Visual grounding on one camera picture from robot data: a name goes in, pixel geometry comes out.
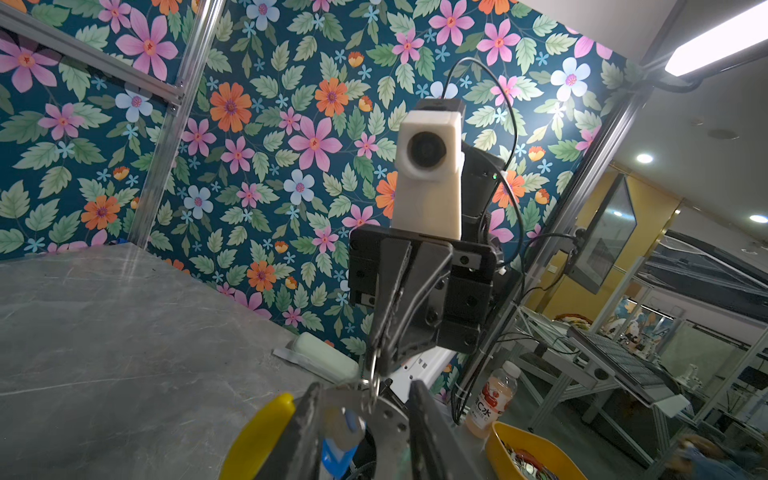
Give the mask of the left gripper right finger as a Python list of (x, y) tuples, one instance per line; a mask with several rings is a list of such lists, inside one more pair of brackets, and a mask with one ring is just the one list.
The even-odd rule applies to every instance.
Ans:
[(410, 385), (407, 417), (413, 479), (481, 478), (421, 380), (415, 380)]

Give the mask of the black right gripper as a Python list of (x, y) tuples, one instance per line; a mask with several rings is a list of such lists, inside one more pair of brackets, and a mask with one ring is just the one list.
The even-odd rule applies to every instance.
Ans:
[(432, 347), (469, 354), (490, 308), (498, 249), (364, 225), (349, 240), (353, 304), (372, 309), (371, 372), (392, 374)]

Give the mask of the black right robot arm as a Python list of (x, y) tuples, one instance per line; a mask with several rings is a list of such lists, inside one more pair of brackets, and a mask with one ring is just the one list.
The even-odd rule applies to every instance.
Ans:
[(381, 377), (433, 347), (474, 352), (490, 321), (504, 256), (487, 207), (503, 162), (468, 144), (462, 151), (460, 239), (369, 224), (350, 235), (350, 301), (373, 310), (366, 359)]

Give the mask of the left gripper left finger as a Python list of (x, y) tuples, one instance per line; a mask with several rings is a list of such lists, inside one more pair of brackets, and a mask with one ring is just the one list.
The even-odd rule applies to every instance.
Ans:
[(254, 479), (318, 479), (321, 470), (321, 405), (324, 388), (312, 383), (296, 401), (283, 394), (267, 404), (269, 449)]

